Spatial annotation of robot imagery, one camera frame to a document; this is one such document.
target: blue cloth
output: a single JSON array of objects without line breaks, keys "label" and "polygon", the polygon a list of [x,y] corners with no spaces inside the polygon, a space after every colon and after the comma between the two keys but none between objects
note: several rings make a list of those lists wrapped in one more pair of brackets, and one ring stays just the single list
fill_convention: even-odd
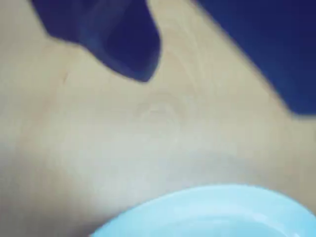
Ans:
[{"label": "blue cloth", "polygon": [[[112,70],[148,81],[160,38],[145,0],[32,0],[47,31]],[[196,0],[249,56],[288,107],[316,114],[316,2]]]}]

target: dark blue fabric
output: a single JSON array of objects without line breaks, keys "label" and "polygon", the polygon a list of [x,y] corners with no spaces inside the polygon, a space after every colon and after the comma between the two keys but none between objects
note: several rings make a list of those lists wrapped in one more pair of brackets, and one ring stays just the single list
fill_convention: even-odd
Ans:
[{"label": "dark blue fabric", "polygon": [[160,38],[145,0],[32,0],[53,37],[80,43],[112,70],[148,81]]},{"label": "dark blue fabric", "polygon": [[[145,0],[32,2],[52,36],[80,43],[127,77],[147,81],[154,73],[160,39]],[[292,111],[316,114],[316,1],[196,2],[257,65]]]},{"label": "dark blue fabric", "polygon": [[299,114],[316,114],[316,1],[197,0]]}]

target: wooden surface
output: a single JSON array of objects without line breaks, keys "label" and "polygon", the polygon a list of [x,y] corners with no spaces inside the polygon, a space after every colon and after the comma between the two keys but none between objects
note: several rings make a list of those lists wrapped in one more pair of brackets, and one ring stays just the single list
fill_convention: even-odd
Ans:
[{"label": "wooden surface", "polygon": [[213,183],[278,190],[316,212],[316,120],[289,113],[215,23],[151,0],[148,84],[49,38],[0,2],[0,236],[86,236],[123,210]]}]

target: wood grain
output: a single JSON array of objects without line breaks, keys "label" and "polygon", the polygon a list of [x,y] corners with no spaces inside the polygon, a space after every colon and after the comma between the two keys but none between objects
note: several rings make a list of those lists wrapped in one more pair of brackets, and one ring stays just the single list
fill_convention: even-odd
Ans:
[{"label": "wood grain", "polygon": [[1,1],[1,236],[87,236],[213,183],[261,185],[316,212],[316,120],[289,113],[190,1],[149,4],[162,57],[138,84],[49,38],[28,2]]}]

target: light blue bowl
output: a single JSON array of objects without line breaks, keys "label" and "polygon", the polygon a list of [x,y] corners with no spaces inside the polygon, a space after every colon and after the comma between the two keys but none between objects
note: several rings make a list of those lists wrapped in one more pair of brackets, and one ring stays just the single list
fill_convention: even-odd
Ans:
[{"label": "light blue bowl", "polygon": [[220,185],[145,203],[92,237],[316,237],[316,217],[284,195]]}]

